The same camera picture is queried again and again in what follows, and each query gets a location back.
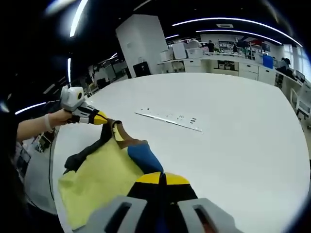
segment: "cable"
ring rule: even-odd
[[[53,192],[52,192],[52,186],[51,186],[51,152],[52,152],[53,141],[55,139],[55,129],[54,129],[53,133],[54,133],[54,138],[53,138],[53,140],[51,142],[50,157],[49,157],[49,186],[50,186],[50,193],[51,193],[52,199],[54,200],[54,196],[53,196]]]
[[[34,204],[34,202],[30,199],[30,197],[27,195],[27,193],[25,193],[27,199],[31,202],[32,205],[34,205],[34,207],[38,208],[39,210],[41,210],[41,208],[39,208],[36,204]]]

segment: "ceiling light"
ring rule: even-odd
[[[213,19],[236,20],[236,21],[243,21],[243,22],[248,22],[248,23],[255,23],[255,24],[258,24],[260,26],[263,26],[263,27],[269,28],[271,30],[274,30],[274,31],[282,34],[283,36],[286,36],[287,38],[291,39],[292,41],[294,41],[295,43],[297,43],[299,46],[302,47],[302,44],[300,44],[298,41],[296,41],[295,39],[293,39],[289,35],[285,34],[284,32],[281,32],[280,30],[278,30],[276,28],[270,27],[270,26],[268,26],[266,24],[263,24],[263,23],[259,23],[259,22],[256,22],[256,21],[251,21],[251,20],[243,19],[243,18],[227,18],[227,17],[199,18],[199,19],[193,19],[193,20],[188,20],[188,21],[176,23],[176,24],[173,24],[172,26],[177,26],[177,25],[181,25],[181,24],[185,24],[185,23],[191,23],[191,22],[197,22],[197,21],[203,21],[203,20],[213,20]]]
[[[45,14],[48,16],[52,16],[57,12],[63,10],[66,6],[72,3],[75,0],[55,0],[53,1],[46,9]]]
[[[255,33],[244,32],[244,31],[238,31],[238,30],[222,30],[222,29],[215,29],[215,30],[201,30],[201,31],[196,31],[196,33],[203,33],[203,32],[233,32],[233,33],[245,33],[245,34],[250,34],[250,35],[259,36],[259,37],[265,38],[265,39],[267,39],[267,40],[271,40],[271,41],[273,41],[273,42],[276,42],[276,43],[279,44],[279,45],[282,45],[281,42],[279,42],[279,41],[277,41],[277,40],[274,40],[274,39],[271,39],[271,38],[268,38],[268,37],[266,37],[266,36],[258,35],[258,34],[255,34]]]
[[[0,102],[0,111],[3,113],[9,113],[10,110],[4,101]]]
[[[71,30],[70,30],[70,37],[74,36],[74,34],[76,32],[80,16],[82,14],[84,7],[86,6],[86,3],[87,3],[87,0],[81,0],[80,4],[78,6],[78,9],[77,9],[76,14],[75,14],[73,21],[72,21]]]
[[[35,108],[35,107],[37,107],[37,106],[43,105],[43,104],[46,104],[46,102],[38,103],[38,104],[35,104],[35,105],[32,105],[32,106],[29,106],[29,107],[27,107],[27,108],[21,109],[21,110],[17,111],[17,112],[15,113],[15,115],[20,114],[20,113],[22,113],[22,112],[24,112],[24,111],[26,111],[26,110],[28,110],[28,109]]]
[[[138,7],[135,7],[135,9],[133,11],[138,10],[140,7],[142,7],[143,5],[147,4],[148,2],[150,2],[152,0],[146,0],[145,2],[143,2],[141,5],[139,5]]]
[[[115,56],[117,56],[118,54],[117,53],[115,53],[115,54],[113,54],[112,56],[111,56],[111,58],[114,58]]]
[[[171,35],[171,36],[169,36],[169,37],[166,37],[165,39],[173,38],[173,37],[176,37],[176,36],[179,36],[179,35],[178,35],[178,34],[176,34],[176,35]]]
[[[67,72],[68,72],[68,82],[69,82],[69,85],[71,83],[70,65],[71,65],[71,58],[68,58],[68,60],[67,60]]]

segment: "monitor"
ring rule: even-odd
[[[262,46],[263,51],[271,52],[270,45],[267,45],[266,43],[262,43],[261,46]]]
[[[299,80],[303,82],[306,80],[306,76],[303,73],[300,73],[298,70],[296,71],[296,75]]]
[[[245,47],[248,47],[248,42],[247,41],[244,41],[244,40],[239,40],[237,42],[237,47],[238,48],[245,48]]]

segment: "human hand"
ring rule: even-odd
[[[70,118],[72,118],[70,112],[67,112],[64,109],[58,110],[55,113],[49,114],[50,126],[51,128],[54,128],[56,126],[66,125]]]

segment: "blue cloth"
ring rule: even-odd
[[[148,144],[130,145],[127,153],[144,174],[160,171],[163,173],[163,167],[155,155],[150,150]]]

